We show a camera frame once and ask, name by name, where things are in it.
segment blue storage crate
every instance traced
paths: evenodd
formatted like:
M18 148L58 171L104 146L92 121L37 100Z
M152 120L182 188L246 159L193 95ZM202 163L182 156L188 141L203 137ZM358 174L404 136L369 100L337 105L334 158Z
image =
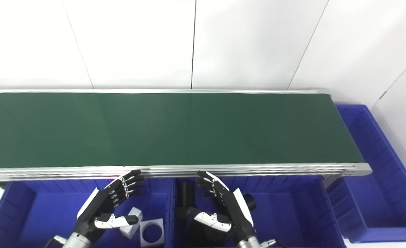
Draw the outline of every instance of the blue storage crate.
M111 180L48 180L9 182L0 201L0 248L41 248L49 238L68 238L76 215L95 187ZM142 210L144 220L163 218L165 248L172 240L173 179L145 179L141 196L133 196L116 208L127 215L132 207ZM130 240L119 229L107 230L92 248L140 247L140 231Z
M373 173L348 176L327 192L352 243L406 241L406 169L365 105L337 105Z
M258 239L281 240L288 247L345 248L327 193L319 176L223 177L231 189L251 194L257 208L251 212ZM218 212L213 198L196 188L197 208ZM182 220L175 219L174 247L192 247ZM235 247L228 237L225 246Z

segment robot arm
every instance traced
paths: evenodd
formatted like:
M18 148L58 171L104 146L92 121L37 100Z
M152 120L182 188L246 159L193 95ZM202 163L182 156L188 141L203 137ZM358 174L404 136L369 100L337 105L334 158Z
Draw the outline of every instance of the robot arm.
M79 210L73 233L63 241L63 248L89 248L107 229L136 224L139 221L137 216L114 215L114 211L129 197L140 195L136 189L143 187L142 180L140 170L133 170L103 190L96 188Z
M212 196L227 210L228 217L189 208L187 216L219 231L227 232L238 248L267 248L277 243L269 240L258 242L250 210L240 189L231 192L216 176L206 171L198 171L198 187L208 190L204 196Z

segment black robotic finger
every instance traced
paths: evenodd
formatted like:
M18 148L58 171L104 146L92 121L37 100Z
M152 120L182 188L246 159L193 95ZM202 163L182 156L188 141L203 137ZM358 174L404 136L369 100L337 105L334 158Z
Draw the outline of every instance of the black robotic finger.
M210 190L210 191L212 191L212 192L214 191L214 187L213 187L212 185L198 184L197 187L198 187L199 189L207 189L207 190Z
M143 187L143 185L144 185L143 182L134 182L134 183L132 183L132 184L130 184L130 185L126 185L126 186L125 186L125 189L126 189L127 191L130 191L130 190L135 189L135 188Z
M131 190L131 191L128 191L127 194L128 194L128 197L140 196L142 194L142 192L140 192L138 190Z
M197 179L195 179L195 182L197 182L198 187L201 189L213 190L214 188L214 184L212 183L212 181L203 177L198 177Z
M199 176L201 176L203 178L207 178L207 179L211 180L211 182L215 179L214 175L212 175L212 174L210 174L210 173L208 173L206 171L199 170L199 171L197 171L197 175L199 175Z
M114 206L117 207L121 205L124 201L128 199L128 197L131 196L140 196L142 193L140 191L132 190L130 192L125 193L124 195L118 196L113 199L113 203L115 204Z
M133 176L138 176L138 175L140 175L140 173L141 173L141 171L140 171L139 169L135 169L135 170L132 170L132 171L126 173L126 174L123 175L122 177L123 177L123 179L126 181L126 180L130 179L130 178L133 177Z
M126 179L125 184L130 185L130 184L132 184L134 182L140 182L143 179L145 179L145 177L142 176L142 175L133 176L133 177L130 177L129 179Z
M116 202L116 199L122 199L125 198L126 199L126 191L125 190L120 190L116 193L114 193L113 195L111 195L111 199L113 200L113 202Z
M108 193L111 195L113 193L115 193L116 191L122 190L123 187L123 183L121 180L116 179L113 182L111 182L109 185L107 185L105 187L105 190L108 191Z
M205 191L202 193L203 197L214 197L215 196L215 192L213 191Z
M134 225L139 222L139 218L137 218L136 215L127 215L125 216L126 222L128 222L129 225Z

